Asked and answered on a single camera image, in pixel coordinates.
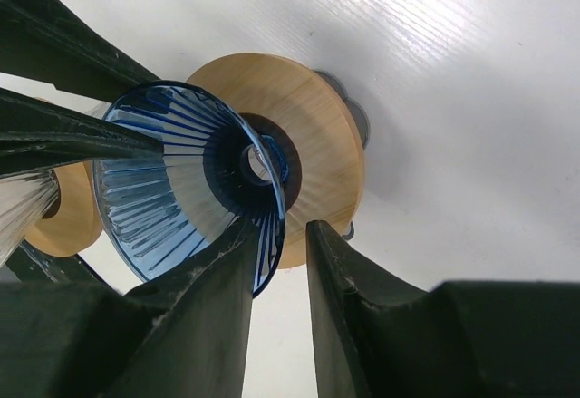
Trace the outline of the blue plastic dripper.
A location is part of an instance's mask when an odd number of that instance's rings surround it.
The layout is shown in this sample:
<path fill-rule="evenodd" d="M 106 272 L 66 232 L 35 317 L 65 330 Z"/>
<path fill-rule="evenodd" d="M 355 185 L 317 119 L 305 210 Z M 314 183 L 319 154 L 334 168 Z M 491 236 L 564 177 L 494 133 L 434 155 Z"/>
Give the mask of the blue plastic dripper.
<path fill-rule="evenodd" d="M 104 230 L 131 271 L 151 281 L 244 218 L 258 231 L 254 292 L 263 292 L 285 238 L 288 168 L 274 138 L 210 92 L 176 81 L 137 86 L 103 118 L 162 146 L 152 157 L 92 166 Z"/>

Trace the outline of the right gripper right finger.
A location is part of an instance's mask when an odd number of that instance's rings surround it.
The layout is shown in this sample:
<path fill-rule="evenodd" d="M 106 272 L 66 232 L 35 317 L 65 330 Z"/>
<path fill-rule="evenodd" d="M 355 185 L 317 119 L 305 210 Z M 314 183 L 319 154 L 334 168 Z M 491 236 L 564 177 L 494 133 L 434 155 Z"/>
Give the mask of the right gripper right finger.
<path fill-rule="evenodd" d="M 306 227 L 322 397 L 576 397 L 576 283 L 452 280 L 424 291 Z"/>

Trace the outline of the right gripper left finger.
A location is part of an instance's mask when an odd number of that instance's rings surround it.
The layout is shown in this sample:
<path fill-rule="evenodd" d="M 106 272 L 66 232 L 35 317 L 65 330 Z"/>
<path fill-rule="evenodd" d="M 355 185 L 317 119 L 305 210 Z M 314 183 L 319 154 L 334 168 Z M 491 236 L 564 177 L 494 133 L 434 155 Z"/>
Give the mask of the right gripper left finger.
<path fill-rule="evenodd" d="M 101 283 L 1 286 L 4 397 L 238 397 L 256 228 L 120 295 Z"/>

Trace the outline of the grey glass carafe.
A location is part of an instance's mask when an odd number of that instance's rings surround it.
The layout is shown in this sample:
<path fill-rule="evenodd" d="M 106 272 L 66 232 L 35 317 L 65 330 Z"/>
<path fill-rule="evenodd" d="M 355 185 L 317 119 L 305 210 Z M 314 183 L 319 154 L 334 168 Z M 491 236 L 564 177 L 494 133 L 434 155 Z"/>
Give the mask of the grey glass carafe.
<path fill-rule="evenodd" d="M 58 281 L 58 268 L 52 257 L 44 254 L 26 240 L 21 242 L 20 249 L 23 250 L 26 260 L 32 265 L 35 279 Z"/>

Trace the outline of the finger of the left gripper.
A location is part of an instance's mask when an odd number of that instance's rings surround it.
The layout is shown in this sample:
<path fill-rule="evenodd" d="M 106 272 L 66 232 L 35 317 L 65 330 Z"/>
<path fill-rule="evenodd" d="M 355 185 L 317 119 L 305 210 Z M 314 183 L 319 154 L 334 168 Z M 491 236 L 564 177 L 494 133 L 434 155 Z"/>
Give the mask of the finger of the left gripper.
<path fill-rule="evenodd" d="M 60 0 L 1 0 L 1 72 L 103 102 L 159 79 Z"/>
<path fill-rule="evenodd" d="M 1 91 L 3 176 L 162 152 L 161 141 L 150 136 L 20 93 Z"/>

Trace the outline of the grey plastic dripper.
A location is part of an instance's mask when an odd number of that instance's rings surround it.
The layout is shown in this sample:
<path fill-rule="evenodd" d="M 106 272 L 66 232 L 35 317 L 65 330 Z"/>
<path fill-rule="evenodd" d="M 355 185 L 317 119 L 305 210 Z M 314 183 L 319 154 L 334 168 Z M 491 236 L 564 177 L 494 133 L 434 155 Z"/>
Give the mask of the grey plastic dripper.
<path fill-rule="evenodd" d="M 324 219 L 348 240 L 354 234 L 353 216 L 363 194 L 368 119 L 329 73 L 309 73 L 303 89 L 306 120 L 311 124 L 305 132 L 292 134 L 304 177 L 289 211 L 291 237 L 296 243 L 300 227 Z"/>

